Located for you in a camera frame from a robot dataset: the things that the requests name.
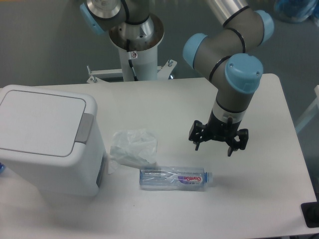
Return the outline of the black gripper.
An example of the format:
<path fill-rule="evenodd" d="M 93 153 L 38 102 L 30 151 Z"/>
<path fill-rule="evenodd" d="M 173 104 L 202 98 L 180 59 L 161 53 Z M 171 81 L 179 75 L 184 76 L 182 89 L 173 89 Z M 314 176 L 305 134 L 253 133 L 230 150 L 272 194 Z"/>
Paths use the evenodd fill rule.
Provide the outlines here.
<path fill-rule="evenodd" d="M 213 112 L 211 112 L 208 123 L 195 120 L 189 131 L 188 140 L 195 145 L 195 151 L 204 141 L 216 140 L 226 142 L 229 146 L 227 155 L 230 157 L 234 151 L 245 150 L 248 139 L 249 130 L 244 128 L 238 130 L 241 121 L 229 123 L 219 120 Z"/>

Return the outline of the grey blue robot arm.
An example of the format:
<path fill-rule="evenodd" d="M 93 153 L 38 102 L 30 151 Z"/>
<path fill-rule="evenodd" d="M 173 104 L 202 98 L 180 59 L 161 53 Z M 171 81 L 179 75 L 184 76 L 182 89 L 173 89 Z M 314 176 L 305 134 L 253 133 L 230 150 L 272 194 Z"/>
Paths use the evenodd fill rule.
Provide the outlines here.
<path fill-rule="evenodd" d="M 252 10 L 244 0 L 209 0 L 223 30 L 216 37 L 197 33 L 184 45 L 186 63 L 217 88 L 206 124 L 195 121 L 189 140 L 196 146 L 215 140 L 227 143 L 228 154 L 246 148 L 249 132 L 239 125 L 259 87 L 262 63 L 248 51 L 274 32 L 271 16 Z M 108 33 L 120 55 L 123 79 L 158 79 L 157 47 L 163 39 L 161 20 L 147 0 L 85 0 L 80 11 L 95 34 Z"/>

